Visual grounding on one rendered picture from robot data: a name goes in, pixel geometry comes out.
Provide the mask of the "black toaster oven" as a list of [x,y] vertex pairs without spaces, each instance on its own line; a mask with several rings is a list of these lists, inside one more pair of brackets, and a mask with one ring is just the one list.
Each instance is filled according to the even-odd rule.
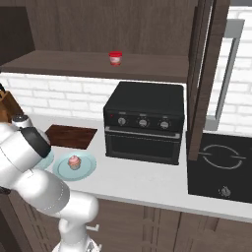
[[[126,119],[123,126],[118,124],[120,117]],[[179,133],[181,140],[184,118],[184,90],[180,85],[121,82],[103,108],[104,128]],[[148,126],[141,127],[140,119],[147,119]],[[169,127],[160,128],[161,121],[169,121]]]

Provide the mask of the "dark wood wall cabinet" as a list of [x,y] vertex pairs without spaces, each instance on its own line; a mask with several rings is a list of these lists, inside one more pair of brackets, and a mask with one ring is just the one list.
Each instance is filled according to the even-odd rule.
[[[184,83],[198,0],[0,0],[27,9],[35,50],[1,72]],[[121,51],[119,66],[110,51]]]

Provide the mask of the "black hob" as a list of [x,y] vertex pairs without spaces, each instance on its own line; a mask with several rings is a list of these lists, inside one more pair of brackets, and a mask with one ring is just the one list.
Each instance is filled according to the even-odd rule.
[[191,195],[252,204],[252,138],[204,133],[198,158],[187,161],[187,178]]

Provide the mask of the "grey range hood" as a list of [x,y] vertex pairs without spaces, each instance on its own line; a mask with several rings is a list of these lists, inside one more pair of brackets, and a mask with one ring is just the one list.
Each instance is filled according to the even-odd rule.
[[252,7],[252,0],[230,0],[230,6]]

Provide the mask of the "red jam jar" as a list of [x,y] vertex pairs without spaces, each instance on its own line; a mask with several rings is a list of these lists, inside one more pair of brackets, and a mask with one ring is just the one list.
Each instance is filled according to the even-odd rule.
[[121,64],[122,52],[121,51],[110,51],[108,53],[109,61],[112,66],[119,66]]

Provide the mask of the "dark brown cutting board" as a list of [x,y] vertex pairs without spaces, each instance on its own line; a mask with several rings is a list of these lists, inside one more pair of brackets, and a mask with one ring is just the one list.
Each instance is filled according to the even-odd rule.
[[86,150],[96,129],[64,125],[51,125],[46,135],[52,146]]

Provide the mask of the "black toaster oven door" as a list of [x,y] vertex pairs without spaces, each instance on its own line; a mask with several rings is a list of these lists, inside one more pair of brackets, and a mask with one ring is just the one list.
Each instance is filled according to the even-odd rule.
[[108,157],[179,164],[179,133],[144,133],[106,126],[104,137]]

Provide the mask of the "pink frosted cupcake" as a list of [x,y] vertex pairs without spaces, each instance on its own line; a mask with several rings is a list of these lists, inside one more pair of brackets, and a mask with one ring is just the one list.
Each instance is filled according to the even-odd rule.
[[73,170],[79,169],[81,167],[81,162],[81,159],[77,156],[71,156],[68,159],[68,165]]

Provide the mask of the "teal plate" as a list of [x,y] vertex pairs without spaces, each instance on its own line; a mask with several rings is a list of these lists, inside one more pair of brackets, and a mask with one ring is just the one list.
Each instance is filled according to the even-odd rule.
[[[73,170],[68,165],[68,159],[77,156],[81,159],[81,167]],[[53,164],[53,173],[65,181],[78,181],[90,176],[96,168],[96,159],[87,151],[71,152],[61,156]]]
[[34,169],[47,169],[54,161],[54,153],[50,151],[47,157],[43,158],[35,167]]

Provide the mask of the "brown wooden knife block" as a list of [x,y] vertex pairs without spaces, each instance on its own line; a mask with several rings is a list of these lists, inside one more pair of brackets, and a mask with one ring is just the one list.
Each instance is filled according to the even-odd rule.
[[14,115],[23,114],[12,94],[0,83],[0,122],[11,122]]

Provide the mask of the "dark wood cabinet door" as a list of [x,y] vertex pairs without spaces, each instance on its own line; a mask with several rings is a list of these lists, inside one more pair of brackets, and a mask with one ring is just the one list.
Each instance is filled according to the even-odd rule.
[[198,0],[187,78],[187,158],[196,160],[205,128],[230,0]]
[[0,66],[34,50],[27,9],[0,7]]

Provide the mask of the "dark wood lower cupboards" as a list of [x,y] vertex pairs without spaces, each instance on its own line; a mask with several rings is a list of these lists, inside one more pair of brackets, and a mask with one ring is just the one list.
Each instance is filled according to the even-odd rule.
[[[101,200],[87,227],[100,252],[252,252],[252,223]],[[58,220],[0,193],[0,252],[51,252]]]

